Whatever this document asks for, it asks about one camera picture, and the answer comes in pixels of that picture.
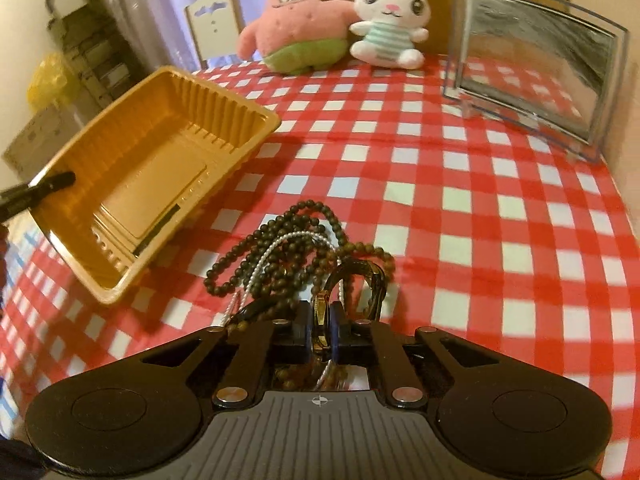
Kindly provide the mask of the yellow plastic tray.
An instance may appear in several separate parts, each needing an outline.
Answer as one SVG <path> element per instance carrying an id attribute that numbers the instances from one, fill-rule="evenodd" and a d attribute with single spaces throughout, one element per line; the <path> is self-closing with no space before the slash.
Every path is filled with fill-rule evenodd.
<path id="1" fill-rule="evenodd" d="M 64 172 L 75 181 L 30 214 L 88 292 L 114 304 L 280 123 L 213 81 L 162 67 L 35 175 L 33 184 Z"/>

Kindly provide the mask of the blue white checkered bedding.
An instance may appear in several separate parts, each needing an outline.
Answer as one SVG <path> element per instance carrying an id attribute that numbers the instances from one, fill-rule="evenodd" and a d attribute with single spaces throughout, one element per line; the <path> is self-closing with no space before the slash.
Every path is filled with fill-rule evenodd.
<path id="1" fill-rule="evenodd" d="M 1 321 L 18 278 L 39 244 L 35 223 L 27 214 L 1 225 Z M 12 370 L 1 358 L 1 439 L 26 441 L 23 417 L 11 392 Z"/>

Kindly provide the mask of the cardboard box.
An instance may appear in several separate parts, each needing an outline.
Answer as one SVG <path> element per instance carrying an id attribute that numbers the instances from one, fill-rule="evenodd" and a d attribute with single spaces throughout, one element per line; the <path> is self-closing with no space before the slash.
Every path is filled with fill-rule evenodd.
<path id="1" fill-rule="evenodd" d="M 84 123 L 68 108 L 50 105 L 37 112 L 2 153 L 22 181 L 32 180 Z"/>

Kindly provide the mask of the yellow plastic bag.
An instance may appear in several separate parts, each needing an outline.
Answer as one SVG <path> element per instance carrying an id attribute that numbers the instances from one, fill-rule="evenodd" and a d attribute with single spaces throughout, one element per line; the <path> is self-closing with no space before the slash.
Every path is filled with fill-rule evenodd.
<path id="1" fill-rule="evenodd" d="M 65 56 L 54 52 L 46 55 L 32 75 L 27 102 L 33 112 L 40 112 L 49 106 L 73 104 L 79 92 L 80 83 L 68 67 Z"/>

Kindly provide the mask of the red white checkered tablecloth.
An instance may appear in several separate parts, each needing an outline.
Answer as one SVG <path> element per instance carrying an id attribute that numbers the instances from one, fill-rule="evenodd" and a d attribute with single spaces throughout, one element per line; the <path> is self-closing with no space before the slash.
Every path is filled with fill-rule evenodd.
<path id="1" fill-rule="evenodd" d="M 1 321 L 20 414 L 51 382 L 217 323 L 224 300 L 206 294 L 207 270 L 311 198 L 394 257 L 383 314 L 396 330 L 433 324 L 588 386 L 613 413 L 604 476 L 637 478 L 639 247 L 610 172 L 463 117 L 440 93 L 443 68 L 207 72 L 280 128 L 118 304 L 96 302 L 37 230 Z"/>

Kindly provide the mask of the cream wooden chair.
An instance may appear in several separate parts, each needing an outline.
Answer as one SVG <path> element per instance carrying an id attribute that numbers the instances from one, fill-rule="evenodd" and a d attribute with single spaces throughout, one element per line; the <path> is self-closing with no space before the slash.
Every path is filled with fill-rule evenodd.
<path id="1" fill-rule="evenodd" d="M 235 55 L 244 28 L 240 0 L 195 0 L 184 12 L 203 68 L 214 58 Z"/>

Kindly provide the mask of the pink starfish plush toy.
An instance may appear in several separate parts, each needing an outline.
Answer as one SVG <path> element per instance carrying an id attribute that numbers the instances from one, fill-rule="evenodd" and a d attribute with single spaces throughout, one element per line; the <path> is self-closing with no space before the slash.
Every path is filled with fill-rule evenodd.
<path id="1" fill-rule="evenodd" d="M 266 0 L 236 44 L 243 61 L 255 53 L 273 73 L 326 70 L 347 54 L 349 26 L 359 21 L 348 0 Z"/>

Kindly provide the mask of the white bunny plush toy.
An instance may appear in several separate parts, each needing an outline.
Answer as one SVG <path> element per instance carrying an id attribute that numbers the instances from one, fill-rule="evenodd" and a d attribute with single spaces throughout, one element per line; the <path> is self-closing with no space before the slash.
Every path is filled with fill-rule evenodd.
<path id="1" fill-rule="evenodd" d="M 356 60 L 384 68 L 417 70 L 424 54 L 416 44 L 428 38 L 427 0 L 355 0 L 359 21 L 349 30 L 359 37 L 349 49 Z"/>

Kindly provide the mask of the glass sand picture frame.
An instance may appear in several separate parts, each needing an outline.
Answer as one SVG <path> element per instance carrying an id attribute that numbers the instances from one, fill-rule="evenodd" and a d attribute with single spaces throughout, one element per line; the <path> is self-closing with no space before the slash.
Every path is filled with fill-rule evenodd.
<path id="1" fill-rule="evenodd" d="M 442 94 L 599 160 L 629 32 L 567 0 L 454 0 Z"/>

